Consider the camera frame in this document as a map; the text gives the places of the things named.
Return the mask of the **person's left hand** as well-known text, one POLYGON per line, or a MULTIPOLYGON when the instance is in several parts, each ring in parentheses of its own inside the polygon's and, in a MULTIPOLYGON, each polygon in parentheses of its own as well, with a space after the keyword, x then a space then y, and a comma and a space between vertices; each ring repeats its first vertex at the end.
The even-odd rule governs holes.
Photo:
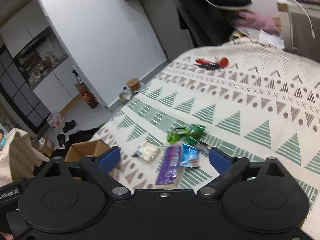
POLYGON ((14 240, 14 237, 10 233, 0 232, 0 239, 1 240, 14 240))

